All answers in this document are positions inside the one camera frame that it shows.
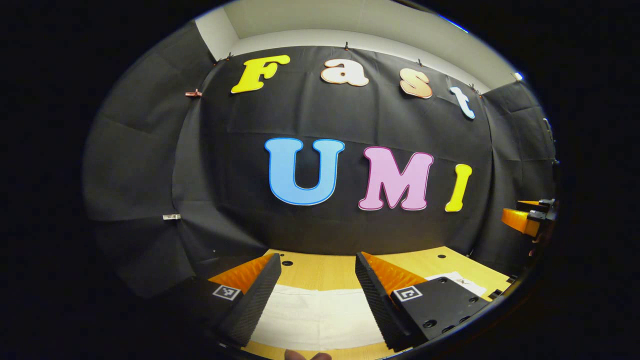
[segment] black fabric backdrop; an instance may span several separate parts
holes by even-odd
[[[264,87],[231,94],[254,58],[289,55]],[[334,58],[364,67],[369,84],[320,78]],[[395,56],[340,47],[268,49],[213,67],[193,23],[144,55],[115,85],[95,120],[84,161],[84,196],[99,245],[138,294],[153,296],[197,274],[208,277],[268,248],[318,254],[408,252],[448,246],[517,274],[530,241],[500,221],[516,200],[554,196],[554,148],[538,103],[523,83],[480,98],[466,84]],[[430,99],[406,95],[403,68],[421,71]],[[467,119],[449,87],[476,114]],[[184,92],[199,88],[202,98]],[[278,200],[269,189],[266,140],[297,138],[296,182],[318,180],[314,140],[345,143],[333,195],[315,206]],[[369,161],[388,147],[400,171],[431,154],[427,208],[363,211]],[[472,167],[460,212],[447,213],[458,163]],[[161,215],[182,220],[163,222]]]

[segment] finger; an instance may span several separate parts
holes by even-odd
[[[311,360],[331,360],[331,355],[326,352],[319,352]]]
[[[284,360],[306,360],[306,359],[299,352],[287,349],[287,350],[284,350]]]

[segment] screw hole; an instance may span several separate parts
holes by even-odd
[[[436,320],[429,320],[427,322],[424,322],[424,324],[422,324],[422,327],[424,328],[428,328],[428,327],[434,327],[438,322]]]

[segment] letter m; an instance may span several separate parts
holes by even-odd
[[[369,184],[365,198],[358,203],[360,209],[380,210],[384,206],[381,199],[382,189],[392,209],[398,205],[405,192],[407,195],[400,203],[401,208],[422,210],[427,207],[425,195],[433,156],[425,152],[414,153],[402,174],[398,170],[394,155],[386,147],[368,147],[364,150],[364,156],[369,159]]]

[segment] clip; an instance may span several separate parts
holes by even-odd
[[[202,96],[202,92],[199,92],[198,89],[196,89],[196,91],[194,91],[194,92],[186,92],[186,93],[184,93],[184,96],[201,97]]]

